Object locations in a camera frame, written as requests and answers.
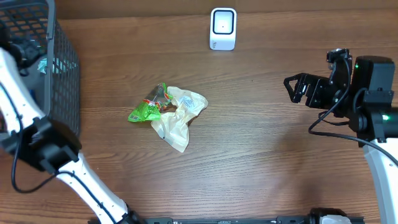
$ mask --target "gray plastic basket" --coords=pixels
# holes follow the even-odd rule
[[[71,43],[55,18],[53,0],[0,0],[0,28],[11,37],[30,38],[47,55],[22,77],[39,108],[80,133],[80,68]],[[38,69],[39,62],[45,67]]]

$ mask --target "green light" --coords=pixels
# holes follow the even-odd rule
[[[383,120],[384,120],[384,121],[390,120],[390,117],[389,117],[388,115],[385,115],[385,114],[384,114],[382,117],[383,117]]]

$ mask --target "white plastic bag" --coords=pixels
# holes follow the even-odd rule
[[[207,100],[198,93],[169,86],[167,93],[173,96],[172,104],[177,106],[175,112],[161,114],[159,121],[151,125],[157,134],[173,148],[184,152],[189,142],[187,123],[207,107]]]

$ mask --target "green snack wrapper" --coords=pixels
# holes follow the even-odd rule
[[[130,122],[158,121],[160,112],[166,109],[173,96],[167,94],[165,83],[158,84],[128,117]]]

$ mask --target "wood grain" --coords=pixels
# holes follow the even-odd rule
[[[143,217],[266,218],[341,208],[379,223],[373,180],[355,142],[311,136],[318,110],[290,102],[283,80],[328,76],[327,50],[398,61],[398,10],[240,14],[232,52],[208,47],[208,16],[61,21],[81,60],[81,141],[92,169]],[[184,153],[149,123],[127,122],[160,83],[209,101]],[[394,81],[398,90],[398,79]],[[319,129],[353,134],[348,128]],[[12,190],[0,156],[0,223],[85,223],[67,186]],[[28,188],[47,174],[20,163]]]
[[[60,19],[210,15],[216,7],[240,13],[397,8],[395,0],[55,0]]]

